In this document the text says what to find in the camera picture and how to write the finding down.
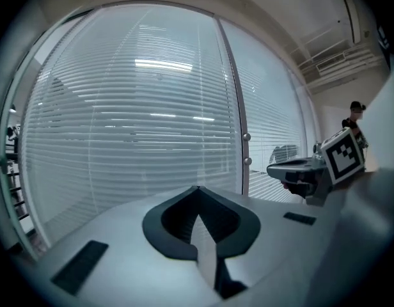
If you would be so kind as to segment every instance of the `white cube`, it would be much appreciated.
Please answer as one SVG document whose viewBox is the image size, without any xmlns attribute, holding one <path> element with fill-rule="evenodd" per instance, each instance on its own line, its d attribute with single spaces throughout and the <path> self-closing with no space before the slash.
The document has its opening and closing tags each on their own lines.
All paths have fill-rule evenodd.
<svg viewBox="0 0 394 307">
<path fill-rule="evenodd" d="M 348 127 L 325 140 L 320 149 L 333 184 L 345 180 L 365 167 L 358 144 Z"/>
</svg>

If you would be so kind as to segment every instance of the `window blinds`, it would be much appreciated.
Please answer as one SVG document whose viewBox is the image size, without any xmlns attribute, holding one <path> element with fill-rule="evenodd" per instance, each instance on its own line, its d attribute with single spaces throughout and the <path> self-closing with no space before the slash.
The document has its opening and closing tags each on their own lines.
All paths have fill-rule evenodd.
<svg viewBox="0 0 394 307">
<path fill-rule="evenodd" d="M 237 64 L 246 108 L 249 195 L 291 201 L 279 180 L 267 174 L 270 163 L 304 157 L 305 132 L 301 110 L 284 64 L 243 30 L 221 21 Z"/>
<path fill-rule="evenodd" d="M 21 143 L 30 209 L 49 245 L 162 191 L 241 193 L 235 85 L 214 19 L 150 5 L 89 14 L 43 65 Z"/>
</svg>

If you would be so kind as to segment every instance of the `white wall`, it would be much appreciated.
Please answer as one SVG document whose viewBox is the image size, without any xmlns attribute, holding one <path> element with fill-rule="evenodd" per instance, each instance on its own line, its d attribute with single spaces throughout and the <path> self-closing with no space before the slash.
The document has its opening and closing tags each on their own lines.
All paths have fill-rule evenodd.
<svg viewBox="0 0 394 307">
<path fill-rule="evenodd" d="M 385 64 L 357 74 L 356 79 L 333 88 L 326 89 L 312 96 L 317 113 L 322 139 L 332 136 L 342 128 L 342 120 L 349 117 L 349 107 L 354 100 L 365 104 L 367 108 L 383 87 L 389 71 Z M 368 148 L 366 169 L 375 171 L 377 163 Z"/>
</svg>

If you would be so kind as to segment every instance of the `round metal knob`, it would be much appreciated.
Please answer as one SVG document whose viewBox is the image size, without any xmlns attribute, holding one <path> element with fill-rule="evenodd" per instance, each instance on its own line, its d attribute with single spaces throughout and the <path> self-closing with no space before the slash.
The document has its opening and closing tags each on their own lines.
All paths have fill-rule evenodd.
<svg viewBox="0 0 394 307">
<path fill-rule="evenodd" d="M 245 165 L 251 165 L 252 163 L 253 163 L 253 160 L 251 158 L 248 157 L 248 158 L 244 159 L 244 164 Z"/>
<path fill-rule="evenodd" d="M 243 138 L 244 141 L 249 141 L 249 140 L 251 140 L 251 134 L 250 133 L 245 133 L 242 136 L 242 138 Z"/>
</svg>

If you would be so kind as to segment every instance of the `fluorescent light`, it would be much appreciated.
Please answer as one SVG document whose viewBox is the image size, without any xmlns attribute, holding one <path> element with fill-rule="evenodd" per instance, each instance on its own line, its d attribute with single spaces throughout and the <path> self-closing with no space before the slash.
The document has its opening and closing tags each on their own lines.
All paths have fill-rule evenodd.
<svg viewBox="0 0 394 307">
<path fill-rule="evenodd" d="M 136 63 L 136 67 L 172 69 L 172 70 L 179 70 L 182 72 L 191 72 L 191 69 L 193 68 L 192 64 L 169 62 L 169 61 L 135 59 L 134 62 Z"/>
<path fill-rule="evenodd" d="M 161 116 L 161 117 L 176 117 L 176 115 L 170 114 L 151 114 L 152 116 Z"/>
<path fill-rule="evenodd" d="M 210 122 L 212 122 L 214 119 L 213 118 L 206 118 L 206 117 L 193 117 L 195 120 L 209 120 Z"/>
</svg>

